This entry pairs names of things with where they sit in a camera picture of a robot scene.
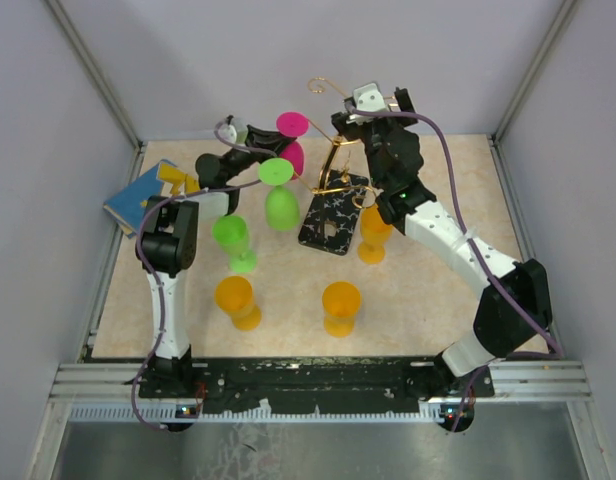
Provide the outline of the pink wine glass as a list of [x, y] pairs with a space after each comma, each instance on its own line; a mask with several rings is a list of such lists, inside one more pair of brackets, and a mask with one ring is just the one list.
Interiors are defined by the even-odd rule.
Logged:
[[291, 163], [295, 172], [293, 178], [298, 178], [304, 171], [304, 150], [298, 138], [307, 133], [310, 123], [302, 113], [288, 111], [278, 116], [276, 127], [281, 134], [291, 139], [291, 143], [282, 150], [280, 157]]

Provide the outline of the green wine glass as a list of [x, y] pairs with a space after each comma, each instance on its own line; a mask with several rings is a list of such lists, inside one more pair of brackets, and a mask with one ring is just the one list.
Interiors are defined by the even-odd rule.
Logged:
[[271, 187], [265, 199], [266, 221], [277, 231], [290, 231], [300, 221], [298, 199], [285, 186], [293, 175], [293, 165], [281, 157], [265, 160], [258, 168], [259, 180]]
[[257, 264], [257, 257], [250, 246], [250, 236], [246, 221], [238, 215], [219, 218], [212, 227], [212, 236], [229, 257], [233, 272], [251, 272]]

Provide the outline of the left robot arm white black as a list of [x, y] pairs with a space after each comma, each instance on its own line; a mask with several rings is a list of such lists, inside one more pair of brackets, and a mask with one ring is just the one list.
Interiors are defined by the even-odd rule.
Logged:
[[246, 224], [235, 214], [240, 193], [248, 186], [231, 186], [229, 181], [255, 164], [281, 157], [297, 139], [279, 128], [241, 125], [233, 117], [221, 121], [215, 133], [230, 149], [222, 155], [200, 155], [193, 179], [177, 182], [174, 195], [151, 196], [135, 241], [152, 298], [154, 340], [148, 357], [174, 362], [164, 368], [160, 383], [177, 397], [189, 394], [196, 384], [195, 371], [175, 361], [191, 352], [185, 327], [185, 277], [196, 257], [199, 220], [205, 217], [226, 227], [229, 244], [241, 249], [237, 256], [254, 266]]

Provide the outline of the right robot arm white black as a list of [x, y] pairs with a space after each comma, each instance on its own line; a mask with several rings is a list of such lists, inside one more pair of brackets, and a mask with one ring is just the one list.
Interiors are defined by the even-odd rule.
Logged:
[[479, 297], [471, 331], [435, 359], [436, 387], [454, 396], [469, 385], [470, 372], [547, 335], [552, 323], [547, 272], [535, 259], [517, 261], [482, 241], [469, 231], [458, 205], [447, 211], [424, 186], [420, 140], [407, 129], [423, 117], [407, 90], [396, 89], [394, 97], [396, 110], [377, 83], [357, 87], [331, 122], [346, 140], [363, 143], [382, 220], [435, 253]]

